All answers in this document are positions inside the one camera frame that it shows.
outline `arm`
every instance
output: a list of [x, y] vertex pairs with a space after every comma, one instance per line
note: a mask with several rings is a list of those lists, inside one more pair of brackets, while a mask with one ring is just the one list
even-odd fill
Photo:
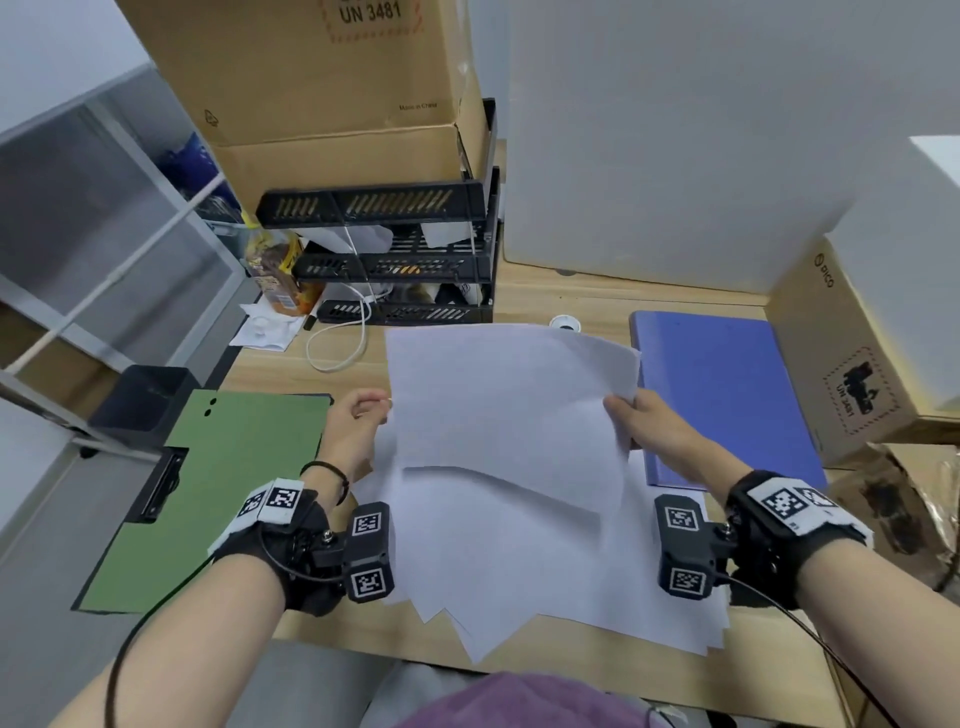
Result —
[[[383, 390], [344, 396], [327, 414], [317, 459], [352, 477], [372, 453], [373, 435], [389, 409]], [[339, 478], [311, 468], [302, 480], [329, 512], [340, 497]], [[117, 684], [117, 724], [225, 725], [283, 609], [280, 582], [264, 562], [231, 555], [214, 563], [134, 642]], [[110, 667], [63, 709], [55, 728], [104, 724]]]
[[[693, 429], [653, 392], [605, 400], [645, 449], [724, 503], [751, 468]], [[797, 576], [797, 599], [824, 639], [902, 726], [960, 716], [960, 609], [860, 544], [834, 541]]]

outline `charging cable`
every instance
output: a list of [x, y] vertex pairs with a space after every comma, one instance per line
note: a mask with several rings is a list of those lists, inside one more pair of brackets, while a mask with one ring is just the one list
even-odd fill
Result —
[[[366, 275], [366, 269], [363, 268], [363, 263], [360, 261], [360, 254], [357, 253], [357, 248], [353, 244], [353, 238], [350, 236], [349, 226], [344, 226], [344, 232], [347, 233], [347, 242], [352, 248], [353, 254], [357, 258], [357, 262], [360, 263], [361, 269], [364, 270], [364, 274]], [[332, 324], [331, 326], [323, 327], [319, 331], [314, 331], [313, 334], [310, 336], [310, 338], [306, 340], [306, 348], [304, 350], [304, 353], [306, 354], [306, 360], [310, 363], [311, 367], [316, 369], [318, 372], [322, 372], [323, 374], [333, 374], [334, 372], [342, 372], [344, 369], [350, 366], [353, 362], [355, 362], [357, 359], [363, 356], [364, 352], [367, 350], [367, 322], [370, 320], [371, 316], [373, 315], [373, 304], [376, 303], [377, 300], [390, 294], [390, 291], [386, 291], [378, 295], [374, 294], [373, 286], [370, 283], [370, 279], [367, 279], [367, 283], [366, 283], [367, 288], [370, 291], [368, 295], [364, 295], [363, 293], [361, 293], [360, 291], [358, 291], [356, 288], [354, 288], [352, 285], [348, 283], [342, 283], [341, 285], [346, 287], [346, 289], [351, 291], [360, 300], [360, 320], [344, 321], [341, 324]], [[353, 353], [350, 356], [348, 356], [339, 364], [334, 364], [332, 367], [322, 367], [319, 364], [317, 364], [316, 361], [313, 360], [313, 357], [310, 355], [310, 345], [313, 343], [313, 340], [317, 338], [317, 336], [324, 333], [324, 331], [331, 331], [335, 328], [355, 326], [357, 324], [360, 325], [360, 343], [357, 345], [357, 348], [353, 350]]]

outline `wooden desk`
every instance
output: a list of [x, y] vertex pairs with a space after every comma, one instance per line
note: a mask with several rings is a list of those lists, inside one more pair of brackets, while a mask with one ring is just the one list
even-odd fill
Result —
[[[763, 318], [765, 298], [554, 271], [500, 261], [494, 318], [546, 324], [559, 313], [576, 316], [584, 332], [630, 345], [635, 310], [685, 311]], [[243, 351], [224, 389], [252, 392], [328, 392], [389, 388], [383, 330], [373, 328], [364, 357], [343, 372], [322, 375], [303, 356], [301, 333], [285, 353]], [[318, 338], [314, 359], [334, 364], [356, 347], [359, 331], [340, 328]], [[342, 527], [345, 503], [332, 520]], [[541, 670], [578, 678], [605, 691], [742, 716], [843, 728], [843, 704], [821, 649], [773, 609], [732, 607], [723, 650], [707, 657], [564, 619], [536, 617], [479, 666], [470, 663], [445, 615], [420, 622], [409, 603], [360, 606], [344, 600], [314, 619], [288, 612], [275, 637], [483, 671]]]

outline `black trash bin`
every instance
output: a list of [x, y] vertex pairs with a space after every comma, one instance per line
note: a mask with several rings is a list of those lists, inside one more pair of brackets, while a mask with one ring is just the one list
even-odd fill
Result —
[[200, 382], [183, 367], [128, 367], [90, 426], [131, 448], [159, 450]]

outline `blue folder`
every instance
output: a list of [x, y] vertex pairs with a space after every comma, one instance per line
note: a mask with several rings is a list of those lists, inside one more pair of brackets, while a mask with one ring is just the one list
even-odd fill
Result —
[[[777, 340], [765, 321], [638, 311], [639, 385], [748, 465], [826, 488]], [[651, 485], [697, 488], [645, 453]]]

